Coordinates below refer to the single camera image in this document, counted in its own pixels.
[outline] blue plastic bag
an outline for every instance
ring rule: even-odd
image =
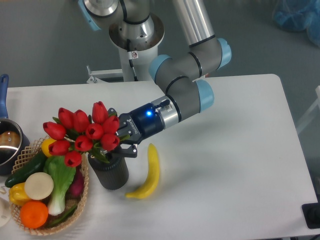
[[[286,31],[306,30],[311,42],[320,47],[320,0],[279,0],[272,18]]]

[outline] bok choy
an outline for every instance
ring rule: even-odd
[[[66,192],[74,180],[76,168],[66,166],[64,156],[54,155],[46,160],[43,171],[53,179],[53,191],[47,207],[49,214],[56,216],[65,210]]]

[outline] light blue joint cap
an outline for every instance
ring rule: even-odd
[[[231,48],[226,40],[224,40],[223,38],[218,38],[217,40],[219,41],[222,48],[222,59],[221,59],[220,66],[218,67],[219,69],[230,62],[232,53],[231,53]]]
[[[210,84],[203,80],[195,81],[199,90],[199,98],[200,98],[200,113],[207,108],[210,108],[215,101],[214,91],[212,90]]]
[[[157,71],[160,68],[161,64],[167,59],[171,59],[171,57],[165,54],[159,55],[155,59],[153,59],[152,62],[150,63],[149,74],[152,77],[153,81],[156,81]]]
[[[90,28],[93,31],[98,31],[101,30],[100,27],[98,27],[98,25],[95,23],[95,21],[92,19],[92,17],[90,16],[90,14],[88,13],[83,0],[78,0],[78,5],[83,13],[83,16],[85,18],[85,20],[87,21],[87,23],[89,24]]]

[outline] blue pot handle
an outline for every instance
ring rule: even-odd
[[[6,106],[8,84],[9,84],[8,74],[2,74],[0,77],[0,118],[1,119],[8,118],[8,111]]]

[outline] orange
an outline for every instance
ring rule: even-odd
[[[45,224],[48,215],[48,208],[41,201],[29,201],[20,210],[21,223],[30,229],[37,229]]]

